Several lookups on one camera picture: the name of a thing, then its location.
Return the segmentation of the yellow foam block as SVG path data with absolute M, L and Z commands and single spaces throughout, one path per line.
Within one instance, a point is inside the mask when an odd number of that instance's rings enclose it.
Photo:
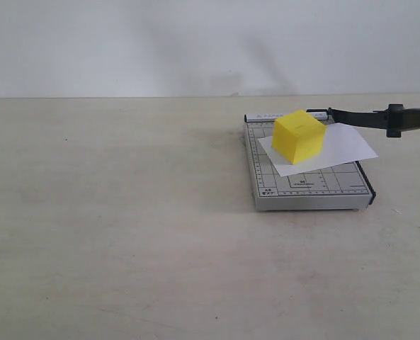
M 275 119 L 272 148 L 291 164 L 298 164 L 322 151 L 327 126 L 305 110 Z

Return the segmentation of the black cutter blade arm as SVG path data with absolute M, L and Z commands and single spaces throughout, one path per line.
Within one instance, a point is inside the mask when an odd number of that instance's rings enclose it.
M 420 108 L 405 108 L 398 103 L 391 103 L 385 110 L 373 112 L 328 108 L 327 114 L 336 123 L 385 130 L 389 138 L 400 138 L 403 132 L 420 130 Z

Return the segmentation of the grey paper cutter base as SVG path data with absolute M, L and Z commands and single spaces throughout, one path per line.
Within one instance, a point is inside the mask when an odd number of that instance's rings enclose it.
M 273 134 L 273 122 L 279 117 L 244 116 L 244 141 L 257 210 L 359 210 L 373 203 L 376 192 L 359 161 L 281 176 L 260 142 Z

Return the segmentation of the white paper sheet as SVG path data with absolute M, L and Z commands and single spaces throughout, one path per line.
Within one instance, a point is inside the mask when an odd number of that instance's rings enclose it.
M 272 137 L 259 138 L 279 176 L 290 176 L 337 166 L 340 164 L 377 158 L 377 153 L 352 126 L 341 123 L 330 124 L 324 138 L 321 152 L 306 161 L 291 164 L 272 148 Z

